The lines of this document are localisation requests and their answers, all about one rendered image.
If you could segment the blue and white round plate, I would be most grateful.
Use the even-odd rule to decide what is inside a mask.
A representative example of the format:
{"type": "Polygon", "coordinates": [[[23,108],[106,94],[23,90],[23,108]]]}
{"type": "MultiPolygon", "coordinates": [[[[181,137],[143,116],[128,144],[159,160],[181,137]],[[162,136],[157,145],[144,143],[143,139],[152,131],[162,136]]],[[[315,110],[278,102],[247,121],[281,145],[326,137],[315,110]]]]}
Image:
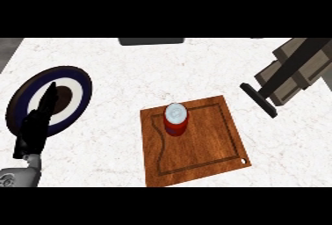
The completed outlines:
{"type": "Polygon", "coordinates": [[[48,136],[62,132],[81,116],[91,100],[91,78],[73,66],[57,66],[36,73],[17,88],[5,108],[5,126],[17,135],[22,119],[32,109],[51,83],[56,83],[57,102],[48,122],[48,136]]]}

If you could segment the brown wooden cutting board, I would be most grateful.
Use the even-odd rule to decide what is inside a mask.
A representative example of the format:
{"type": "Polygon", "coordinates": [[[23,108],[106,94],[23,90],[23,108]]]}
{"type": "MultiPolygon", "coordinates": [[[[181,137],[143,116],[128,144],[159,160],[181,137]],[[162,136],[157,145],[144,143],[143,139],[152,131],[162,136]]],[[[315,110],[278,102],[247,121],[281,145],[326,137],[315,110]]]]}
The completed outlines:
{"type": "Polygon", "coordinates": [[[184,103],[187,129],[166,133],[162,106],[140,111],[144,183],[166,186],[250,165],[224,97],[184,103]]]}

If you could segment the red can with pale lid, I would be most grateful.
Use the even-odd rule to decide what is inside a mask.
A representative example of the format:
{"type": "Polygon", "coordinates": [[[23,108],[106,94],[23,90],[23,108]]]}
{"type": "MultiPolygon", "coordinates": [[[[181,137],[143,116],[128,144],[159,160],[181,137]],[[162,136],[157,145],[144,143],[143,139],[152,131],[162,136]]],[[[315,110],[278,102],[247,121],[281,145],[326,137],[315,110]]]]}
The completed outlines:
{"type": "Polygon", "coordinates": [[[187,129],[187,108],[172,103],[165,107],[163,111],[165,131],[172,136],[180,136],[187,129]]]}

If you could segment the grey and black knife block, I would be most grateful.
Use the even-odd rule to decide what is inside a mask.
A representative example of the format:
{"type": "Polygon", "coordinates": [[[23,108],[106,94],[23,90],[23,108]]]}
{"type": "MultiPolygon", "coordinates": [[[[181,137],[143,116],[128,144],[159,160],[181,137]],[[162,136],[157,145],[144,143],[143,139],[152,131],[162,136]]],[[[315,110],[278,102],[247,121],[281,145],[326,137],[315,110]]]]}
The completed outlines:
{"type": "Polygon", "coordinates": [[[273,50],[273,56],[276,60],[253,76],[261,89],[247,83],[240,88],[274,118],[276,106],[332,72],[332,38],[292,38],[273,50]]]}

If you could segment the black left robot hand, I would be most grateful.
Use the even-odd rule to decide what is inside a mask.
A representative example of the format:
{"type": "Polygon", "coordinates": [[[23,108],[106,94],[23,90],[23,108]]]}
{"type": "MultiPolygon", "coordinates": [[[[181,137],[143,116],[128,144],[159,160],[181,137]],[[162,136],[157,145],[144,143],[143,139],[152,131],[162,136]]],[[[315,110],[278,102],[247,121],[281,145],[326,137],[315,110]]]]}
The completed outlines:
{"type": "Polygon", "coordinates": [[[22,159],[31,154],[39,154],[48,136],[48,122],[59,99],[56,83],[51,83],[34,109],[22,120],[13,158],[22,159]]]}

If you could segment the dark grey flat appliance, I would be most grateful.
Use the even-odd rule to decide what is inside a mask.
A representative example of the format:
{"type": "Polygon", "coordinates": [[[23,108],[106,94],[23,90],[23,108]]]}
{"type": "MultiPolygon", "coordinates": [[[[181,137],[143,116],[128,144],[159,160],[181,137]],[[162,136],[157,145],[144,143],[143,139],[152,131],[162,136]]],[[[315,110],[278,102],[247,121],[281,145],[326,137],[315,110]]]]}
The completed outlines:
{"type": "Polygon", "coordinates": [[[122,46],[163,45],[183,43],[183,38],[119,38],[122,46]]]}

